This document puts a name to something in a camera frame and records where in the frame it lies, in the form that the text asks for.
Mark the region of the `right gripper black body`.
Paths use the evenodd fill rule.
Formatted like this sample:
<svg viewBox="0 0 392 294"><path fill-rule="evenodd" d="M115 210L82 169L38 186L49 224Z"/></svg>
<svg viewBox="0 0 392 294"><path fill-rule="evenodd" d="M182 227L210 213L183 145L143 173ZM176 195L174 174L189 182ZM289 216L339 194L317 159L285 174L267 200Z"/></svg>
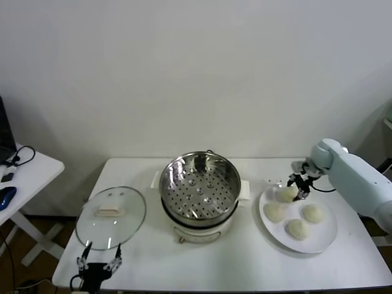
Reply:
<svg viewBox="0 0 392 294"><path fill-rule="evenodd" d="M295 184L299 191L309 192L311 190L312 181L309 179L307 173L296 173Z"/></svg>

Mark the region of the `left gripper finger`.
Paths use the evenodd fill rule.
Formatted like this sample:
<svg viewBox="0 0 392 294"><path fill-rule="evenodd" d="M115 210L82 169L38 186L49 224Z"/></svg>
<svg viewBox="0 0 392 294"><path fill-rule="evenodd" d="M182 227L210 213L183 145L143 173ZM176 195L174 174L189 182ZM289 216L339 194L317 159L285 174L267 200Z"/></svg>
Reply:
<svg viewBox="0 0 392 294"><path fill-rule="evenodd" d="M121 245L118 244L116 254L113 260L104 266L104 270L117 270L122 265Z"/></svg>
<svg viewBox="0 0 392 294"><path fill-rule="evenodd" d="M88 269L87 258L89 251L91 250L92 242L88 242L88 245L85 247L82 255L77 258L77 265L79 271L86 271Z"/></svg>

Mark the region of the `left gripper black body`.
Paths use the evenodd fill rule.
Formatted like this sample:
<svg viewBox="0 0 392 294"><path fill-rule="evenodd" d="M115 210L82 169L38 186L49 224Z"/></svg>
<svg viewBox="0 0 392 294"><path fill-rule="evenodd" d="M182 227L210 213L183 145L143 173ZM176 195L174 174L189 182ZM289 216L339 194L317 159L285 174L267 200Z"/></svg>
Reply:
<svg viewBox="0 0 392 294"><path fill-rule="evenodd" d="M82 280L81 291L100 291L103 281L112 276L111 269L106 269L106 263L88 263L88 269L80 271Z"/></svg>

